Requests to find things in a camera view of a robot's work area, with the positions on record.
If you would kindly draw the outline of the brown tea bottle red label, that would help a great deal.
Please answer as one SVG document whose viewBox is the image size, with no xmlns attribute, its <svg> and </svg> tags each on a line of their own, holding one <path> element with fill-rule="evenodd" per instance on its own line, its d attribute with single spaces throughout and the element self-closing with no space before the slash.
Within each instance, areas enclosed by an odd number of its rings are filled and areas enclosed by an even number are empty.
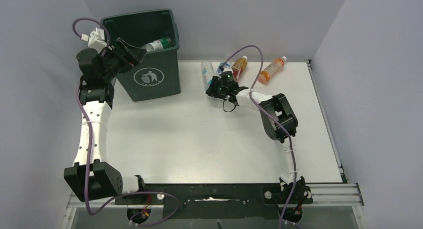
<svg viewBox="0 0 423 229">
<path fill-rule="evenodd" d="M 248 57 L 242 56 L 239 59 L 235 61 L 235 63 L 232 65 L 232 74 L 235 79 L 235 81 L 239 81 L 240 77 L 242 76 L 244 70 L 247 67 Z"/>
</svg>

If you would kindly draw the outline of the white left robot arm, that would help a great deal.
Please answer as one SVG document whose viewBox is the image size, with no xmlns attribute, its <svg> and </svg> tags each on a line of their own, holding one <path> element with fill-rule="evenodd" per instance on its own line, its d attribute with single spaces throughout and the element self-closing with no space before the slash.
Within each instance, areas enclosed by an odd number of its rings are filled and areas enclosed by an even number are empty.
<svg viewBox="0 0 423 229">
<path fill-rule="evenodd" d="M 124 192 L 122 174 L 106 157 L 114 80 L 139 66 L 146 54 L 146 49 L 135 49 L 118 38 L 103 49 L 86 48 L 76 55 L 82 72 L 77 90 L 82 123 L 77 155 L 72 166 L 64 169 L 64 179 L 81 202 Z"/>
</svg>

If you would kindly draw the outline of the white blue label bottle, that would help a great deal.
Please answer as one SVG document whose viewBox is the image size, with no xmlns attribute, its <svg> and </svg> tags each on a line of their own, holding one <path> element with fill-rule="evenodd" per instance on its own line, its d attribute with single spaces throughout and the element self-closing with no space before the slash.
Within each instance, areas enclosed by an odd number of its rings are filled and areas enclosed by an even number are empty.
<svg viewBox="0 0 423 229">
<path fill-rule="evenodd" d="M 210 61 L 203 61 L 201 63 L 201 72 L 203 78 L 204 89 L 207 91 L 209 88 L 212 78 L 214 76 L 213 64 Z"/>
</svg>

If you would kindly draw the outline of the clear bottle green cap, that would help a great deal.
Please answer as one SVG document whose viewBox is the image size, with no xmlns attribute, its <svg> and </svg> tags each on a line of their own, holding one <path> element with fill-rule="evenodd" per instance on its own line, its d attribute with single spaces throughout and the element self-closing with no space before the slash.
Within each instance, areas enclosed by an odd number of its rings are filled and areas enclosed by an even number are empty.
<svg viewBox="0 0 423 229">
<path fill-rule="evenodd" d="M 143 46 L 141 46 L 141 49 L 145 49 L 147 52 L 153 52 L 163 49 L 168 49 L 174 45 L 174 40 L 169 37 L 163 37 L 159 38 L 157 40 L 154 40 L 150 43 L 147 43 Z"/>
</svg>

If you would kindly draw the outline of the orange juice bottle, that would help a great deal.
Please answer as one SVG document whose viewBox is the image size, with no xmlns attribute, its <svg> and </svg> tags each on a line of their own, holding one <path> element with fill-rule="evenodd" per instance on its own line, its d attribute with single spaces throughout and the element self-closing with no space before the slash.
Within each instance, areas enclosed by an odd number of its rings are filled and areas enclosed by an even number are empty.
<svg viewBox="0 0 423 229">
<path fill-rule="evenodd" d="M 262 84 L 267 84 L 277 73 L 282 71 L 286 61 L 286 56 L 273 60 L 260 72 L 258 76 L 258 81 Z"/>
</svg>

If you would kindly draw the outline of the clear bottle blue label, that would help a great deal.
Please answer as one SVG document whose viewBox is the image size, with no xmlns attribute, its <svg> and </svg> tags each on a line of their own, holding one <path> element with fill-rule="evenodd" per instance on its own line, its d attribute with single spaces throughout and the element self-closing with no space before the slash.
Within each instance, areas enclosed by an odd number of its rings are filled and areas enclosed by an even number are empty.
<svg viewBox="0 0 423 229">
<path fill-rule="evenodd" d="M 230 56 L 231 56 L 231 53 L 230 52 L 227 53 L 226 56 L 224 57 L 224 61 L 221 62 L 219 66 L 217 67 L 217 70 L 216 70 L 217 76 L 220 76 L 223 72 L 233 73 L 233 70 L 231 68 L 232 64 L 231 64 L 231 61 L 229 60 Z"/>
</svg>

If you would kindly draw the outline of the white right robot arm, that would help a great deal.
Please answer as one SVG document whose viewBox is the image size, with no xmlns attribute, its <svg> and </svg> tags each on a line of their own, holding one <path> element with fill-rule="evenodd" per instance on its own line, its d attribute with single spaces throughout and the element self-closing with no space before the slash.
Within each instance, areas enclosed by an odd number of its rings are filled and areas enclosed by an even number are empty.
<svg viewBox="0 0 423 229">
<path fill-rule="evenodd" d="M 306 185 L 295 159 L 294 139 L 298 120 L 286 96 L 281 93 L 265 95 L 240 86 L 229 71 L 206 80 L 205 93 L 230 102 L 234 107 L 260 113 L 264 131 L 274 141 L 278 154 L 280 192 L 276 196 L 296 205 L 312 203 L 311 189 Z"/>
</svg>

